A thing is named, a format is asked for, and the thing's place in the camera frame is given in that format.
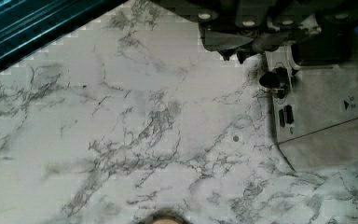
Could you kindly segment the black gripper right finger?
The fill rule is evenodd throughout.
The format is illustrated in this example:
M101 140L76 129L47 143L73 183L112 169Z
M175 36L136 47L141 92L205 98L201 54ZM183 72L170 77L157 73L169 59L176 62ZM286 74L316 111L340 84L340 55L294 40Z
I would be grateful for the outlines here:
M268 19L267 30L260 32L249 43L237 48L236 55L240 64L256 54L272 52L281 46L291 46L304 42L319 35L322 32L321 26L314 15L306 17L300 24L289 24L285 20L283 28L275 26L271 19Z

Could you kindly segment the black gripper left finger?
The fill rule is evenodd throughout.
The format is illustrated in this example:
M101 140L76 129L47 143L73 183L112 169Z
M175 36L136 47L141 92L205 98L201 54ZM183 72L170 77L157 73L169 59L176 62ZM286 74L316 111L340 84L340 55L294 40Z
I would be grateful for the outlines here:
M254 38L255 15L241 14L238 10L217 12L210 9L199 11L199 31L203 47L216 51L225 61Z

